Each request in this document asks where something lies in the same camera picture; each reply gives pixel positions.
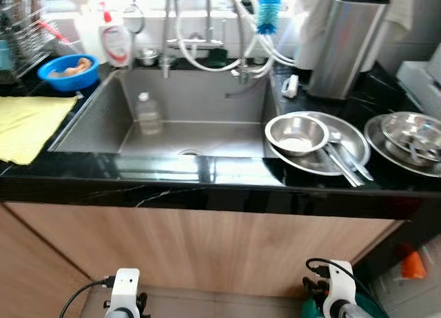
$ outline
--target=cabinet door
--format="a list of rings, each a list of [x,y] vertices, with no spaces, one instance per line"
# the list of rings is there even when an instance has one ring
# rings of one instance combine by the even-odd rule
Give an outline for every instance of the cabinet door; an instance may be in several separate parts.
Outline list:
[[[90,280],[0,204],[0,316],[58,317]],[[78,318],[87,294],[66,317]]]
[[[93,278],[121,267],[141,283],[303,296],[311,257],[354,260],[393,220],[19,204],[8,206]]]

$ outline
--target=metal tray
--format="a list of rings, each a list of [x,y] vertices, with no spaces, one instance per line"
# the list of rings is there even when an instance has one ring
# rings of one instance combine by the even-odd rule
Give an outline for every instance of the metal tray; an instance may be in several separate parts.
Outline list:
[[[369,161],[369,158],[371,157],[371,149],[365,137],[353,125],[349,124],[345,120],[320,112],[294,112],[291,114],[308,115],[321,120],[326,125],[335,127],[342,133],[342,143],[346,148],[348,148],[355,159],[361,165],[365,165],[367,161]],[[268,143],[268,145],[281,160],[297,169],[322,176],[341,176],[342,174],[337,167],[335,167],[334,163],[323,149],[319,149],[318,151],[314,151],[306,156],[296,158],[285,156],[271,144]],[[338,145],[336,145],[335,148],[340,153],[342,158],[347,161],[349,165],[351,165],[351,163],[345,158],[346,151]]]
[[[370,119],[365,125],[365,136],[369,144],[387,160],[399,165],[400,167],[414,173],[418,173],[428,177],[441,177],[441,163],[430,165],[426,167],[417,167],[415,165],[408,165],[403,161],[398,160],[386,148],[387,138],[381,130],[381,122],[386,115],[379,115]]]

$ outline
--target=stainless steel sink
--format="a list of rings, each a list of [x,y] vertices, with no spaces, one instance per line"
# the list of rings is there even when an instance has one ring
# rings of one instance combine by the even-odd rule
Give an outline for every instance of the stainless steel sink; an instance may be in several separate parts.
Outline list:
[[[144,136],[135,106],[141,92],[158,101],[163,132]],[[230,73],[118,70],[100,85],[51,146],[53,151],[263,157],[263,126],[276,108],[267,78],[241,85]]]

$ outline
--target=plastic bottle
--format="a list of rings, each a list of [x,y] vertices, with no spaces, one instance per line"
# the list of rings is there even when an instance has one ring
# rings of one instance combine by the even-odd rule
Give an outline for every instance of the plastic bottle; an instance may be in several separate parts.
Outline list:
[[[100,40],[100,18],[97,11],[91,7],[91,0],[71,0],[76,4],[79,16],[74,18],[75,30],[78,32],[85,53],[95,55],[99,63],[107,62]]]
[[[158,103],[150,98],[148,92],[142,92],[138,96],[136,106],[139,127],[144,135],[159,134],[162,132],[163,124]]]
[[[110,12],[104,9],[104,23],[99,32],[104,52],[109,63],[114,67],[126,67],[131,61],[132,39],[122,18],[112,18]]]

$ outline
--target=white appliance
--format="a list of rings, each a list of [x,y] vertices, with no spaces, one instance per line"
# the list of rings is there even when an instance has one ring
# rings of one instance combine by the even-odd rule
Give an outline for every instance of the white appliance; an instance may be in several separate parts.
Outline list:
[[[441,44],[428,62],[403,62],[397,78],[425,114],[441,120]]]

